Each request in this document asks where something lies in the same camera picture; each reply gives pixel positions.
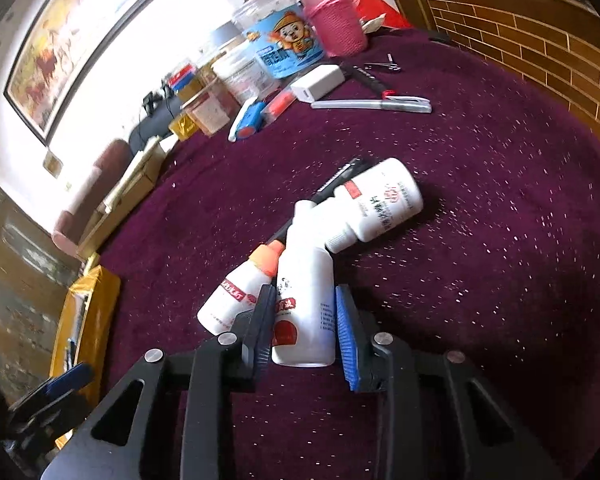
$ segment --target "purple cloth surface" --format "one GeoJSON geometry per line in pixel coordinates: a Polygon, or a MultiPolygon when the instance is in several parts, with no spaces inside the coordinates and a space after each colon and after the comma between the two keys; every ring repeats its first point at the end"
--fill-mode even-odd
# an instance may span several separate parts
{"type": "MultiPolygon", "coordinates": [[[[415,349],[464,351],[568,475],[600,446],[600,143],[536,88],[417,31],[359,60],[432,114],[293,104],[254,137],[177,146],[101,263],[123,280],[107,388],[149,348],[209,338],[196,313],[344,162],[403,161],[424,211],[334,256],[337,283],[415,349]]],[[[348,81],[329,98],[373,98],[348,81]]],[[[376,406],[338,367],[270,365],[235,396],[238,478],[370,479],[376,406]]]]}

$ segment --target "plastic bag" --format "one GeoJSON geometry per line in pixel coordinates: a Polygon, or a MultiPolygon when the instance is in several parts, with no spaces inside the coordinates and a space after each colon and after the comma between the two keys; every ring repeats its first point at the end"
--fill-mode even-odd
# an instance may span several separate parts
{"type": "Polygon", "coordinates": [[[386,14],[384,19],[385,27],[393,28],[411,28],[413,25],[407,19],[395,10],[384,0],[353,0],[353,5],[356,7],[358,16],[368,22],[377,18],[381,14],[386,14]]]}

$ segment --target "painting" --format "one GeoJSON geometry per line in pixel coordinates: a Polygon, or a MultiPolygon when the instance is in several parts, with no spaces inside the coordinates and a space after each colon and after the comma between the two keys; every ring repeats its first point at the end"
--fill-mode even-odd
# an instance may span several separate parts
{"type": "Polygon", "coordinates": [[[46,0],[42,5],[4,95],[44,145],[90,67],[149,1],[46,0]]]}

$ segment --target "silver screw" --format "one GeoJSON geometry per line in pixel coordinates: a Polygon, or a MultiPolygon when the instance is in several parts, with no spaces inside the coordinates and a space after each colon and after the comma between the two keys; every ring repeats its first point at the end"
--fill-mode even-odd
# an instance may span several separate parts
{"type": "Polygon", "coordinates": [[[446,353],[446,358],[449,360],[449,362],[459,365],[464,363],[466,356],[459,350],[452,350],[451,352],[446,353]]]}
{"type": "Polygon", "coordinates": [[[163,357],[164,353],[159,348],[152,348],[144,354],[144,360],[148,363],[157,363],[163,357]]]}
{"type": "Polygon", "coordinates": [[[379,345],[386,346],[394,342],[394,336],[392,336],[388,332],[378,332],[374,336],[374,341],[379,345]]]}
{"type": "Polygon", "coordinates": [[[222,345],[222,346],[229,346],[234,344],[236,341],[238,341],[238,336],[235,335],[233,332],[224,332],[223,334],[220,334],[218,336],[218,342],[222,345]]]}

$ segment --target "brown brick pattern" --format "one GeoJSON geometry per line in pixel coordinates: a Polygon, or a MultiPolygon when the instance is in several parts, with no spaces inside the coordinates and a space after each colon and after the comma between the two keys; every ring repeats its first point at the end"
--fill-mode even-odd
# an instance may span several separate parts
{"type": "Polygon", "coordinates": [[[445,0],[427,0],[436,27],[473,52],[535,84],[600,139],[600,49],[529,18],[445,0]]]}

